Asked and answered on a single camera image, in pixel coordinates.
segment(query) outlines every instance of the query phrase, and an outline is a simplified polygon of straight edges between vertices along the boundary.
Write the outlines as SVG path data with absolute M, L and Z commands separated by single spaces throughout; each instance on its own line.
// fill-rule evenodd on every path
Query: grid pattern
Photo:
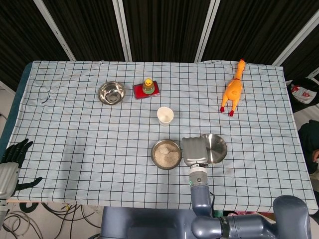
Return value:
M 151 147 L 164 138 L 181 145 L 183 137 L 215 133 L 228 147 L 208 169 L 215 209 L 272 211 L 272 201 L 288 194 L 315 212 L 283 69 L 246 64 L 241 101 L 229 117 L 230 102 L 225 113 L 219 108 L 237 64 L 205 63 L 34 62 L 9 144 L 34 141 L 20 182 L 43 180 L 16 198 L 189 209 L 189 168 L 183 160 L 169 171 L 157 168 Z M 160 96 L 136 100 L 132 87 L 145 77 L 157 80 Z M 122 103 L 98 100 L 106 81 L 124 84 Z M 162 106 L 174 111 L 167 127 L 157 120 Z

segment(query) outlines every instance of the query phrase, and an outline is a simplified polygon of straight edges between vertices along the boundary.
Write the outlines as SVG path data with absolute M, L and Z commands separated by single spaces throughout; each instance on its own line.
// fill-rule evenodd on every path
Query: powder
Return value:
M 159 145 L 154 154 L 154 160 L 158 165 L 160 165 L 163 168 L 171 168 L 174 167 L 180 159 L 180 152 L 170 152 L 172 150 L 177 150 L 176 146 L 169 144 L 169 143 L 163 143 Z

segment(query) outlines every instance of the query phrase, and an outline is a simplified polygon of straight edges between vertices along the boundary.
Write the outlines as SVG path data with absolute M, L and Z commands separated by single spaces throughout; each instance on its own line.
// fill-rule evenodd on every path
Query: toy chicken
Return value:
M 152 94 L 155 90 L 155 86 L 151 78 L 146 78 L 146 80 L 143 83 L 143 92 L 145 94 Z
M 226 91 L 224 93 L 224 96 L 223 96 L 223 102 L 222 102 L 221 108 L 220 108 L 221 112 L 225 111 L 224 106 L 225 106 L 225 104 L 226 104 L 226 102 L 228 100 L 232 100 L 232 102 L 233 102 L 232 111 L 229 112 L 229 116 L 233 116 L 234 115 L 235 109 L 236 109 L 237 104 L 238 104 L 238 102 L 240 100 L 241 91 L 243 89 L 243 84 L 241 82 L 241 76 L 243 74 L 245 65 L 246 65 L 246 63 L 245 63 L 244 59 L 241 59 L 238 62 L 238 68 L 237 68 L 236 76 L 228 84 L 228 86 L 226 88 Z

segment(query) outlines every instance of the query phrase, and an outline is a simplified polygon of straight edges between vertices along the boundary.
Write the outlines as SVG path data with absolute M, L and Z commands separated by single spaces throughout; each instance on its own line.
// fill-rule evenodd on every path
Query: metal plate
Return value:
M 171 167 L 165 167 L 163 165 L 161 165 L 161 163 L 159 162 L 159 160 L 156 158 L 156 154 L 155 152 L 157 151 L 158 147 L 163 145 L 163 144 L 170 144 L 171 146 L 173 146 L 175 149 L 179 149 L 180 152 L 173 152 L 174 154 L 178 154 L 178 156 L 176 158 L 174 158 L 173 160 L 175 161 L 175 164 L 172 165 Z M 182 158 L 182 151 L 181 151 L 181 148 L 178 144 L 176 144 L 173 140 L 171 139 L 163 139 L 163 140 L 160 140 L 160 141 L 157 141 L 154 146 L 152 147 L 152 150 L 151 150 L 151 158 L 152 158 L 152 161 L 153 163 L 160 169 L 164 169 L 164 170 L 170 170 L 170 169 L 173 169 L 175 167 L 177 167 L 181 161 L 181 158 Z
M 125 96 L 124 86 L 118 82 L 107 82 L 98 91 L 99 100 L 107 105 L 115 105 Z
M 220 163 L 226 157 L 226 142 L 218 135 L 213 133 L 204 134 L 201 137 L 205 139 L 208 164 Z

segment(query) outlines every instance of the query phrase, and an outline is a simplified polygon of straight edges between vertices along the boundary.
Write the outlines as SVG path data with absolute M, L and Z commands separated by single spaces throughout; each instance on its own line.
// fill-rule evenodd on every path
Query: orange rubber chicken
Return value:
M 243 84 L 241 83 L 241 76 L 243 74 L 245 65 L 246 65 L 246 63 L 245 63 L 244 59 L 241 59 L 238 62 L 238 68 L 237 68 L 236 76 L 228 84 L 228 86 L 226 88 L 226 91 L 224 93 L 224 96 L 223 96 L 223 102 L 222 102 L 221 108 L 220 108 L 221 112 L 225 111 L 224 106 L 225 106 L 225 104 L 226 104 L 226 102 L 228 100 L 232 100 L 233 101 L 233 108 L 232 108 L 232 111 L 229 112 L 229 116 L 233 116 L 234 115 L 235 109 L 236 109 L 237 104 L 238 104 L 238 102 L 240 100 L 241 91 L 243 89 Z

